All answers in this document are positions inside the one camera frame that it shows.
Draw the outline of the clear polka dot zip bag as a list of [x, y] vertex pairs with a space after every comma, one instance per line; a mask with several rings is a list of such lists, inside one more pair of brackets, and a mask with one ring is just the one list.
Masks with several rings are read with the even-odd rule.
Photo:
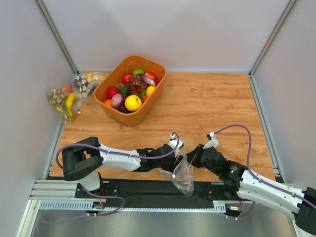
[[194, 169], [187, 161], [187, 154], [183, 150], [184, 142], [180, 140], [176, 149], [177, 157], [169, 168], [155, 168], [158, 175], [169, 180], [185, 196], [190, 197], [194, 191]]

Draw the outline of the purple fake fruit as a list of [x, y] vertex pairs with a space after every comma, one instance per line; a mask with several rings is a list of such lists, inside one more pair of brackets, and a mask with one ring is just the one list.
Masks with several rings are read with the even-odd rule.
[[121, 107], [125, 102], [125, 98], [121, 93], [114, 94], [111, 98], [111, 105], [113, 108], [117, 109]]

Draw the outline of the red fake grape bunch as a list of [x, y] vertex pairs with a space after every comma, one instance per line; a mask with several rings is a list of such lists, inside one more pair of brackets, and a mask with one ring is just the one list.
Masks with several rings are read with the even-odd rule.
[[144, 91], [146, 91], [146, 89], [148, 88], [148, 84], [143, 82], [139, 75], [131, 76], [128, 79], [128, 83], [129, 83], [131, 92], [137, 92], [141, 94]]

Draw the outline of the purple fake eggplant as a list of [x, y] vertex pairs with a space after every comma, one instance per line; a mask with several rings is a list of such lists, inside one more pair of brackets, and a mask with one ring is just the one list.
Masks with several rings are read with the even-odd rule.
[[141, 81], [148, 84], [148, 85], [152, 85], [155, 86], [156, 83], [153, 79], [151, 79], [150, 77], [144, 75], [144, 74], [138, 74], [138, 76], [141, 78]]

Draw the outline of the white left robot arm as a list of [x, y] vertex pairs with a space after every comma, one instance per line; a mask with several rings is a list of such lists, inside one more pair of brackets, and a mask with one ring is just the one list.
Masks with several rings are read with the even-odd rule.
[[77, 181], [88, 191], [101, 188], [100, 167], [122, 168], [132, 172], [149, 172], [156, 168], [171, 171], [184, 142], [170, 135], [168, 143], [157, 149], [119, 150], [99, 143], [97, 137], [88, 137], [74, 144], [63, 146], [62, 163], [65, 181]]

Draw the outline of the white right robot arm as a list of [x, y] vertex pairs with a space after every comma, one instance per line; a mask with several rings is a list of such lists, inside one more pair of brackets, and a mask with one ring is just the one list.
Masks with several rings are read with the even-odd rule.
[[287, 186], [270, 180], [238, 162], [227, 160], [214, 147], [198, 145], [187, 155], [188, 162], [206, 168], [224, 183], [228, 197], [235, 196], [275, 209], [303, 231], [316, 233], [316, 191]]

